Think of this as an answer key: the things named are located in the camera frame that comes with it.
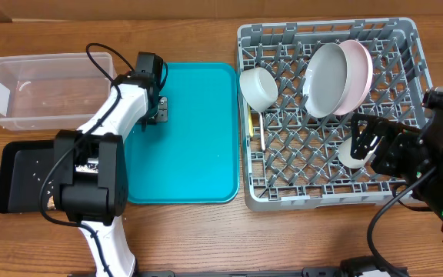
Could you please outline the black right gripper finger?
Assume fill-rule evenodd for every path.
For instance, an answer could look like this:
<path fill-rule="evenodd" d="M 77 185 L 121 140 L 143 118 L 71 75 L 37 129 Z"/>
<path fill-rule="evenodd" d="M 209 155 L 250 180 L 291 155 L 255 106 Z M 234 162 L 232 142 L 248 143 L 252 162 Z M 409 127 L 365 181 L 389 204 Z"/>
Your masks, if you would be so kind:
<path fill-rule="evenodd" d="M 351 137 L 351 157 L 365 159 L 368 154 L 375 151 L 381 139 L 382 135 L 353 135 Z"/>
<path fill-rule="evenodd" d="M 389 133 L 388 120 L 375 115 L 354 114 L 351 117 L 351 135 L 354 139 L 373 139 Z"/>

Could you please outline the white paper cup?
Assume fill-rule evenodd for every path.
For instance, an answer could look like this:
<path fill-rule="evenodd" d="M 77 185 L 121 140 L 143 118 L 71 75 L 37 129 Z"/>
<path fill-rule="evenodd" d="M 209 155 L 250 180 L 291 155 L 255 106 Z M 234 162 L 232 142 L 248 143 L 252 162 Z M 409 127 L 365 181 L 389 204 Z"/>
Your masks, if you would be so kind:
<path fill-rule="evenodd" d="M 363 159 L 354 159 L 351 157 L 351 140 L 348 138 L 343 141 L 338 147 L 338 160 L 344 166 L 350 169 L 359 169 L 367 163 L 367 161 L 374 155 L 373 151 L 370 151 Z"/>

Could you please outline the pink round plate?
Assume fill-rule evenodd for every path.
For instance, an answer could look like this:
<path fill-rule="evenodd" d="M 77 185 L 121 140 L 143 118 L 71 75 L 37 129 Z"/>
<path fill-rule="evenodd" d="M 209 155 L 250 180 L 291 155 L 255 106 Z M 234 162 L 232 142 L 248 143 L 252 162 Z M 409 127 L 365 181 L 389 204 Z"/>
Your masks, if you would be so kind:
<path fill-rule="evenodd" d="M 334 112 L 335 115 L 347 114 L 361 105 L 369 93 L 373 75 L 371 55 L 360 42 L 347 40 L 340 47 L 349 62 L 347 80 L 350 81 L 350 87 L 343 103 Z"/>

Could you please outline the grey round plate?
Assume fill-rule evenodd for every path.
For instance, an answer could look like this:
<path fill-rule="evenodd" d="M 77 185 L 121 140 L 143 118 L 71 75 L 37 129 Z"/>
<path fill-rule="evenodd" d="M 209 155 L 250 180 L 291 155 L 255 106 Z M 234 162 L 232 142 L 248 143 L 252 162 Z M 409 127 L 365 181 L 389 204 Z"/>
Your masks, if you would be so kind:
<path fill-rule="evenodd" d="M 311 116 L 323 118 L 334 113 L 349 90 L 348 58 L 336 43 L 321 46 L 311 57 L 305 71 L 303 93 L 305 108 Z"/>

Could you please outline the yellow plastic spoon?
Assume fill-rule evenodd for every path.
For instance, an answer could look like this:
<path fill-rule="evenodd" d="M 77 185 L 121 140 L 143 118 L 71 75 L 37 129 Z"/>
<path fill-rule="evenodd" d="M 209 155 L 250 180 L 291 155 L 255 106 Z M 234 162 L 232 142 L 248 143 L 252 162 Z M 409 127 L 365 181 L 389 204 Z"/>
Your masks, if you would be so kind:
<path fill-rule="evenodd" d="M 253 121 L 251 117 L 251 108 L 248 106 L 248 133 L 250 138 L 253 138 L 254 136 L 254 130 L 253 130 Z"/>

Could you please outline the pink plastic fork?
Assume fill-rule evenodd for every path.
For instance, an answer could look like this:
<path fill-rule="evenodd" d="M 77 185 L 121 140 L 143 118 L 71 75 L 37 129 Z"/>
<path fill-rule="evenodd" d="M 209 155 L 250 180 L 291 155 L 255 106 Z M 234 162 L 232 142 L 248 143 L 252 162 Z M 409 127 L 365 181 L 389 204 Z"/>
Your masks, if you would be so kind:
<path fill-rule="evenodd" d="M 259 112 L 258 117 L 259 117 L 259 128 L 260 128 L 261 150 L 264 152 L 266 150 L 266 145 L 265 145 L 265 128 L 264 128 L 263 112 Z"/>

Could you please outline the grey bowl of rice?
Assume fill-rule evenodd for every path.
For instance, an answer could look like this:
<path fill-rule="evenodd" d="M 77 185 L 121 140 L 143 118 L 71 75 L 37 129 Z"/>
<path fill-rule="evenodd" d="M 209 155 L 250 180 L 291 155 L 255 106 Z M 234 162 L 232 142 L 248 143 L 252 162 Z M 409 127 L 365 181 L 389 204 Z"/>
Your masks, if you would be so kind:
<path fill-rule="evenodd" d="M 264 68 L 243 71 L 239 85 L 245 101 L 256 112 L 264 112 L 277 101 L 278 86 L 271 73 Z"/>

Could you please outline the brown food scrap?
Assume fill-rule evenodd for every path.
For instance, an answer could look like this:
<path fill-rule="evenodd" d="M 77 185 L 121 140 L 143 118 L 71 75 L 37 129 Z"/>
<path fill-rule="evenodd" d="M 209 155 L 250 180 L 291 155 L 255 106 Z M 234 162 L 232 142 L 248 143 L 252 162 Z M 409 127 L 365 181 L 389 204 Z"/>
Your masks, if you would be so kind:
<path fill-rule="evenodd" d="M 53 197 L 53 196 L 51 196 L 51 197 L 48 199 L 48 202 L 47 202 L 47 209 L 48 209 L 48 210 L 56 210 L 55 202 L 54 202 L 54 197 Z"/>

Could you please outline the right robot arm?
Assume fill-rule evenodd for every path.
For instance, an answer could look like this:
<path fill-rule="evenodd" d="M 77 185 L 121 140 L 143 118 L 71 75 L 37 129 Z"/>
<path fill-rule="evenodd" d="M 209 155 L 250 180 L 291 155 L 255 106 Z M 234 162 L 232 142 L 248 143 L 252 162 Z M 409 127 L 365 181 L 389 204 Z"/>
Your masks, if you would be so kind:
<path fill-rule="evenodd" d="M 391 276 L 405 276 L 388 262 L 373 243 L 377 221 L 407 193 L 425 203 L 423 210 L 435 213 L 442 221 L 443 232 L 443 87 L 428 89 L 422 100 L 432 117 L 423 128 L 414 128 L 375 115 L 355 114 L 351 117 L 350 155 L 363 159 L 369 152 L 375 154 L 372 169 L 381 175 L 405 180 L 402 191 L 394 189 L 388 201 L 368 226 L 368 246 L 379 265 Z"/>

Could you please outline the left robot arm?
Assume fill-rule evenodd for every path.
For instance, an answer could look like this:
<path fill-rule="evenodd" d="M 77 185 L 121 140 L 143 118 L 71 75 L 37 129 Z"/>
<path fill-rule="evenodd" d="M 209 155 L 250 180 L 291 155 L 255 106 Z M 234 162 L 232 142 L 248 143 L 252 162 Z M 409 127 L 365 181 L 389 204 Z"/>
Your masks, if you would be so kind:
<path fill-rule="evenodd" d="M 150 52 L 138 53 L 129 72 L 111 81 L 109 97 L 75 131 L 54 140 L 55 164 L 45 179 L 52 184 L 55 209 L 66 226 L 84 235 L 97 276 L 134 276 L 135 256 L 128 247 L 122 213 L 128 198 L 125 140 L 137 124 L 154 124 L 168 66 Z"/>

